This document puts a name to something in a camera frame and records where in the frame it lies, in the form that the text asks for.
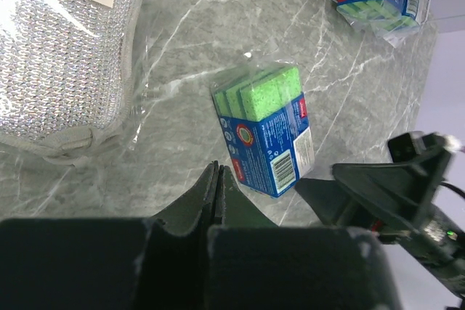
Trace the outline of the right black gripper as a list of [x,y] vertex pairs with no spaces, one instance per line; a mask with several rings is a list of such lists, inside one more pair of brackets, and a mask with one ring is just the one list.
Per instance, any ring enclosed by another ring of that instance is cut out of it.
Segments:
[[452,153],[440,146],[394,163],[337,163],[332,175],[374,218],[387,245],[400,245],[452,294],[464,298],[464,231],[432,198]]

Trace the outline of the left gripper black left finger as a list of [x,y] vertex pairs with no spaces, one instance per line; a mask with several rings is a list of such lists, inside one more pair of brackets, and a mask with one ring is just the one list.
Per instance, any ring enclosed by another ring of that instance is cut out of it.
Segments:
[[218,163],[152,217],[1,222],[3,309],[199,309]]

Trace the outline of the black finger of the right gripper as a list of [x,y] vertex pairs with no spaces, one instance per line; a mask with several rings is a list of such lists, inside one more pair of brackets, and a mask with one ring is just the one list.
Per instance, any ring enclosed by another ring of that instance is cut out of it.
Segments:
[[294,186],[325,225],[337,225],[349,195],[334,180],[302,178]]

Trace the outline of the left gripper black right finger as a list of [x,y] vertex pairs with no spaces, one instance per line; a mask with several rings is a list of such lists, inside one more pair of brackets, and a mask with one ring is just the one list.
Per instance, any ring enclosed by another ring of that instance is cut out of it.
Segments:
[[259,226],[227,166],[207,168],[208,309],[400,309],[381,244],[361,229]]

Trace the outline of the silver mesh scrubber pack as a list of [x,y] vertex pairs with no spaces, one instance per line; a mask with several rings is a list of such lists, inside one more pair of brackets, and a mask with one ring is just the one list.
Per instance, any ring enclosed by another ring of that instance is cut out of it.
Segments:
[[142,0],[1,0],[1,143],[77,166],[132,109]]

